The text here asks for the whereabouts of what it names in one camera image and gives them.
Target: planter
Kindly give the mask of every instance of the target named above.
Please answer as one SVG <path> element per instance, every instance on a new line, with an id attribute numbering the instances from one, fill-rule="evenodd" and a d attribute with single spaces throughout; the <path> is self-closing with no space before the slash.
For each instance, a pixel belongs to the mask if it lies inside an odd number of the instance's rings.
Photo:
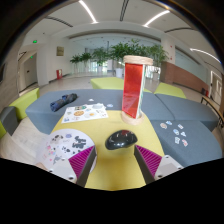
<path id="1" fill-rule="evenodd" d="M 159 78 L 159 73 L 157 73 L 157 72 L 153 72 L 153 77 L 152 77 L 152 79 L 153 79 L 154 81 L 158 81 L 158 78 Z"/>
<path id="2" fill-rule="evenodd" d="M 103 66 L 98 66 L 97 71 L 102 72 L 103 71 Z"/>
<path id="3" fill-rule="evenodd" d="M 122 78 L 123 68 L 116 68 L 115 70 L 116 70 L 116 77 Z"/>

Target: gray sofa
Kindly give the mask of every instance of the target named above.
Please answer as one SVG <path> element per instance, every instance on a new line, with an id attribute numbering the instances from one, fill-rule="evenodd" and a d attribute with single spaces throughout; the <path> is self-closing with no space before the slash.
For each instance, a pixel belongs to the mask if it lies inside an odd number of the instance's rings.
<path id="1" fill-rule="evenodd" d="M 51 111 L 50 103 L 71 93 L 78 96 L 74 102 L 56 112 Z M 122 98 L 123 90 L 79 89 L 48 92 L 32 103 L 26 109 L 26 114 L 40 132 L 50 134 L 67 107 L 103 103 L 106 107 L 108 104 L 113 105 L 107 107 L 107 110 L 122 110 Z M 174 96 L 144 92 L 141 109 L 152 123 L 164 153 L 182 166 L 222 158 L 219 143 L 211 133 L 218 124 L 218 117 L 206 105 Z M 184 126 L 187 147 L 182 143 L 175 143 L 175 134 L 173 130 L 168 130 L 169 125 L 167 129 L 160 127 L 160 124 L 166 121 L 171 121 L 174 126 L 179 123 Z"/>
<path id="2" fill-rule="evenodd" d="M 78 98 L 75 101 L 60 108 L 56 112 L 51 111 L 51 102 L 61 99 L 65 94 L 71 93 L 77 94 Z M 121 110 L 122 97 L 123 90 L 109 89 L 79 89 L 48 92 L 32 103 L 26 109 L 26 114 L 40 132 L 50 134 L 54 126 L 64 115 L 67 107 L 103 103 L 104 106 L 108 104 L 113 105 L 113 107 L 108 107 L 107 110 Z M 173 115 L 153 93 L 144 93 L 141 108 L 150 120 L 174 120 Z"/>
<path id="3" fill-rule="evenodd" d="M 164 94 L 156 94 L 156 97 L 173 114 L 175 120 L 201 121 L 210 131 L 218 124 L 217 115 L 204 104 Z"/>
<path id="4" fill-rule="evenodd" d="M 160 140 L 165 155 L 170 155 L 182 166 L 190 166 L 198 163 L 208 162 L 222 158 L 222 150 L 214 135 L 200 121 L 172 121 L 172 125 L 161 128 L 162 121 L 151 121 L 154 130 Z"/>

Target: white pillar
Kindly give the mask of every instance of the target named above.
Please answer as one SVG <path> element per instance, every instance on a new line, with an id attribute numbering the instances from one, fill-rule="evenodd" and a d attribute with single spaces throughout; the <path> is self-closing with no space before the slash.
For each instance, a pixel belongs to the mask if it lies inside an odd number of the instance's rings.
<path id="1" fill-rule="evenodd" d="M 172 63 L 175 65 L 175 40 L 169 34 L 164 33 L 161 37 L 161 45 L 165 51 L 168 52 L 169 59 L 167 62 Z"/>

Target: poster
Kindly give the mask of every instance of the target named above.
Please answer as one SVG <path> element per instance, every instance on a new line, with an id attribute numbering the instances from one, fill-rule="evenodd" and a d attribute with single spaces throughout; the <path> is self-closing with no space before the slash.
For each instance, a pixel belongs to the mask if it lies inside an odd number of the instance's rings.
<path id="1" fill-rule="evenodd" d="M 93 119 L 108 118 L 103 104 L 83 105 L 68 107 L 62 119 L 62 123 L 87 121 Z"/>

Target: ceiling light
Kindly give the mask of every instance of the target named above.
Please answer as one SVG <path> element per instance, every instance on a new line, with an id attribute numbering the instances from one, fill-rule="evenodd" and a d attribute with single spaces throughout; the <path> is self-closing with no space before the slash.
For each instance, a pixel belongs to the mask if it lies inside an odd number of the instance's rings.
<path id="1" fill-rule="evenodd" d="M 96 19 L 94 18 L 92 12 L 90 11 L 90 9 L 88 8 L 88 6 L 86 5 L 86 3 L 84 1 L 79 1 L 79 3 L 85 8 L 85 10 L 89 13 L 90 17 L 92 18 L 93 20 L 93 23 L 98 23 L 96 21 Z"/>
<path id="2" fill-rule="evenodd" d="M 216 57 L 214 57 L 213 55 L 211 55 L 211 54 L 209 54 L 209 53 L 207 53 L 207 52 L 205 52 L 205 51 L 201 51 L 201 50 L 193 49 L 193 48 L 190 48 L 190 50 L 191 50 L 191 51 L 199 51 L 199 52 L 201 52 L 201 53 L 207 54 L 207 55 L 213 57 L 215 60 L 217 60 L 220 64 L 222 64 L 221 61 L 219 61 Z"/>
<path id="3" fill-rule="evenodd" d="M 156 16 L 154 16 L 152 19 L 150 19 L 150 20 L 149 20 L 145 25 L 143 25 L 143 26 L 148 27 L 148 25 L 149 25 L 152 21 L 154 21 L 155 19 L 157 19 L 157 18 L 159 18 L 160 16 L 165 15 L 165 14 L 167 14 L 167 13 L 169 13 L 169 12 L 170 12 L 169 10 L 166 10 L 166 11 L 164 11 L 164 12 L 159 13 L 158 15 L 156 15 Z"/>

